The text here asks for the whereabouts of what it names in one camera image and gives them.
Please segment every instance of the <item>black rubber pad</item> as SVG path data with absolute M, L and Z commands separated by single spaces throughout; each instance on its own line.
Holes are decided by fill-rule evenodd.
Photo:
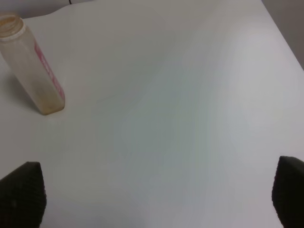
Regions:
M 27 162 L 0 180 L 0 228 L 38 228 L 46 205 L 39 162 Z
M 280 157 L 272 201 L 284 228 L 304 228 L 304 162 Z

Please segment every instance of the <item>white table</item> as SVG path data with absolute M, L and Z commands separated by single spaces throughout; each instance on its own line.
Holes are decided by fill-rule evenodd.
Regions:
M 41 162 L 42 228 L 278 228 L 304 73 L 259 0 L 101 0 L 27 19 L 66 93 L 42 116 L 0 60 L 0 174 Z

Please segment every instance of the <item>pink label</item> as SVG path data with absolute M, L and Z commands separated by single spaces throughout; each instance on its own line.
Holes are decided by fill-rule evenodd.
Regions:
M 52 69 L 49 67 L 49 64 L 48 64 L 46 58 L 44 57 L 39 45 L 37 44 L 37 42 L 35 42 L 35 51 L 36 51 L 36 54 L 39 57 L 42 65 L 44 66 L 45 70 L 47 71 L 49 77 L 51 78 L 56 90 L 59 92 L 62 99 L 65 100 L 65 92 L 63 92 L 62 87 L 60 86 L 60 84 L 59 84 L 57 78 L 55 77 Z

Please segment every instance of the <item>gray wall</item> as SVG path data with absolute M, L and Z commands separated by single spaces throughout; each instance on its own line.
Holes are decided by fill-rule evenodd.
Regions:
M 304 69 L 304 0 L 262 0 Z
M 68 0 L 0 0 L 1 12 L 17 12 L 22 18 L 31 18 L 52 13 L 69 5 Z M 79 3 L 89 0 L 71 0 Z

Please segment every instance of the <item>plastic bottle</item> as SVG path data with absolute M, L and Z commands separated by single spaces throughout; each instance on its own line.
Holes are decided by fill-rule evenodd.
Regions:
M 63 89 L 32 32 L 17 14 L 0 14 L 0 52 L 43 115 L 65 107 Z

